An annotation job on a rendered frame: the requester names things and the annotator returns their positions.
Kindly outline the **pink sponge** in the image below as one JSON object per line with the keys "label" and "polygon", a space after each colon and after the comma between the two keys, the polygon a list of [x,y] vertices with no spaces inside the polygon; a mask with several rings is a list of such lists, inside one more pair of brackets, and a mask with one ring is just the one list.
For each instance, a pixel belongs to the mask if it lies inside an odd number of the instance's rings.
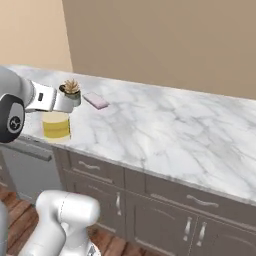
{"label": "pink sponge", "polygon": [[93,107],[95,107],[97,110],[100,110],[109,106],[109,103],[104,98],[102,98],[101,96],[93,92],[85,93],[83,95],[83,98],[88,103],[90,103]]}

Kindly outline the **small potted plant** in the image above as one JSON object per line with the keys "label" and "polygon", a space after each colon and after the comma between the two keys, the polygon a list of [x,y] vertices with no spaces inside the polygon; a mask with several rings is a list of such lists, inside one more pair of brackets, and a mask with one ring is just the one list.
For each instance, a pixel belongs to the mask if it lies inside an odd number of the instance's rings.
{"label": "small potted plant", "polygon": [[78,107],[81,104],[81,90],[78,82],[74,79],[66,80],[59,86],[59,90],[73,101],[75,107]]}

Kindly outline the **grey dishwasher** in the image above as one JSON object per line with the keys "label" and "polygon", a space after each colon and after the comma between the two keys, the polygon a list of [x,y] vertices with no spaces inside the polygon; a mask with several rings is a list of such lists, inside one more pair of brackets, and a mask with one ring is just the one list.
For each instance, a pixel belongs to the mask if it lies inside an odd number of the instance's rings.
{"label": "grey dishwasher", "polygon": [[0,144],[0,150],[18,196],[34,204],[42,191],[61,190],[62,184],[52,148],[48,144],[30,139],[16,139],[15,141],[33,144],[52,152],[52,159],[44,161],[16,151],[10,147],[14,141]]}

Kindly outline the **grey cupboard door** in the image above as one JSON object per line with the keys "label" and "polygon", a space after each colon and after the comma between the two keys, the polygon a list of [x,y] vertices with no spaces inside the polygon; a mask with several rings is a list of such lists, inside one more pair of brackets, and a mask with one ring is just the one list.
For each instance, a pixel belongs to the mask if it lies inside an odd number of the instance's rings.
{"label": "grey cupboard door", "polygon": [[[202,246],[196,245],[206,222]],[[256,233],[209,218],[199,217],[189,256],[256,256]]]}
{"label": "grey cupboard door", "polygon": [[[192,217],[188,241],[183,240],[187,218]],[[126,237],[162,256],[187,256],[197,216],[133,193],[126,194]]]}
{"label": "grey cupboard door", "polygon": [[[94,180],[84,183],[74,181],[69,185],[69,188],[72,192],[84,194],[99,201],[100,217],[97,221],[98,227],[118,237],[125,237],[125,196],[121,189]],[[121,194],[121,216],[117,214],[117,192]]]}

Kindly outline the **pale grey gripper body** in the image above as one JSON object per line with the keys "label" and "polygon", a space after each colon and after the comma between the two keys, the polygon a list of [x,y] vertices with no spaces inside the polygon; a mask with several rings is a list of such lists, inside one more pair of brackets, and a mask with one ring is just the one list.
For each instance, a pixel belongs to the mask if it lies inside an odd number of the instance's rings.
{"label": "pale grey gripper body", "polygon": [[53,111],[71,113],[74,109],[73,100],[57,92],[53,104]]}

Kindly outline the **yellow mayonnaise jar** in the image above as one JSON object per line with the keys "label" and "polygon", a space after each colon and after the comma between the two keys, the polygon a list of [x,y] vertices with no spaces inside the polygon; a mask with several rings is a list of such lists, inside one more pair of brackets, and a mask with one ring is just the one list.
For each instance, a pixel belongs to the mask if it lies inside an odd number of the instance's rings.
{"label": "yellow mayonnaise jar", "polygon": [[45,112],[42,114],[44,137],[51,142],[63,142],[71,138],[70,118],[63,112]]}

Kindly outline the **short grey drawer front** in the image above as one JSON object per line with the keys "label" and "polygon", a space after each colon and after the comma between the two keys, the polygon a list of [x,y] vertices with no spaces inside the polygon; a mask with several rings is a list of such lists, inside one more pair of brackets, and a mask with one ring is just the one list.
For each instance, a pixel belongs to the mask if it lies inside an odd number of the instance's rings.
{"label": "short grey drawer front", "polygon": [[[124,187],[124,170],[121,166],[73,152],[69,154],[69,158],[73,171],[80,174],[86,174],[92,178],[115,185],[117,187]],[[89,165],[97,165],[101,168],[101,170],[88,170],[84,166],[79,165],[79,160]]]}

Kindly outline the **wide grey drawer front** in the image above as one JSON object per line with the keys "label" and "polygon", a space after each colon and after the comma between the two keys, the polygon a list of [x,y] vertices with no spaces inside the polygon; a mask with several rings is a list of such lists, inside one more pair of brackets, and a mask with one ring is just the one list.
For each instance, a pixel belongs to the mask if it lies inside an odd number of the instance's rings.
{"label": "wide grey drawer front", "polygon": [[[164,201],[173,201],[186,207],[256,228],[256,206],[251,204],[235,201],[151,175],[145,176],[145,189],[151,197]],[[187,195],[192,195],[203,201],[215,202],[219,204],[219,207],[198,205],[192,200],[188,200],[186,198]]]}

